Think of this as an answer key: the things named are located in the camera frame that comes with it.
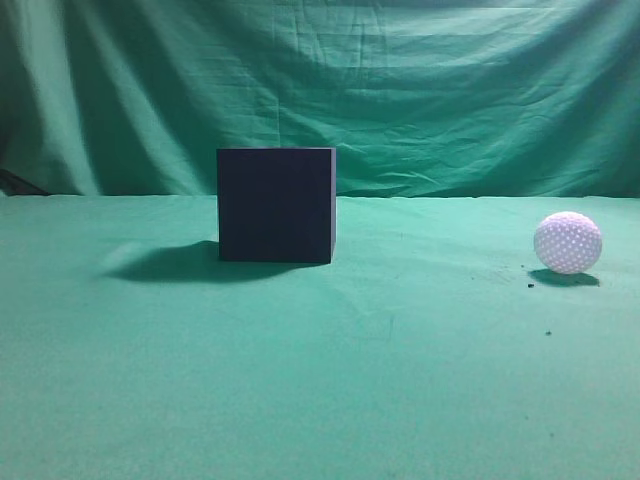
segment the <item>white ball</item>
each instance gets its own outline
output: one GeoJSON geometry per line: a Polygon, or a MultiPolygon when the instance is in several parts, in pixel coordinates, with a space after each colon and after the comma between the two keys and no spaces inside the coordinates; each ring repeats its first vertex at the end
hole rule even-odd
{"type": "Polygon", "coordinates": [[[593,221],[575,212],[545,218],[534,237],[534,249],[542,263],[557,273],[582,273],[602,253],[602,234],[593,221]]]}

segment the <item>green tablecloth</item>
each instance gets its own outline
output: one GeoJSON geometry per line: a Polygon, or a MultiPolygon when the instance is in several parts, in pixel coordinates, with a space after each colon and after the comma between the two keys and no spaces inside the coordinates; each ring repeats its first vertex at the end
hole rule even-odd
{"type": "Polygon", "coordinates": [[[341,198],[306,268],[217,262],[215,197],[0,220],[3,480],[640,476],[638,200],[341,198]],[[532,251],[561,210],[588,275],[532,251]]]}

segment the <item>green fabric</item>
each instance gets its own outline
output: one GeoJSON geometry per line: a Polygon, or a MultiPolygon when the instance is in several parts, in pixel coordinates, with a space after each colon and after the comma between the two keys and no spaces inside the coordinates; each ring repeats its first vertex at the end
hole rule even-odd
{"type": "Polygon", "coordinates": [[[341,198],[315,268],[218,263],[215,211],[0,200],[0,478],[640,478],[639,200],[341,198]]]}
{"type": "Polygon", "coordinates": [[[335,146],[342,195],[640,195],[637,0],[0,0],[0,27],[2,166],[54,193],[335,146]]]}

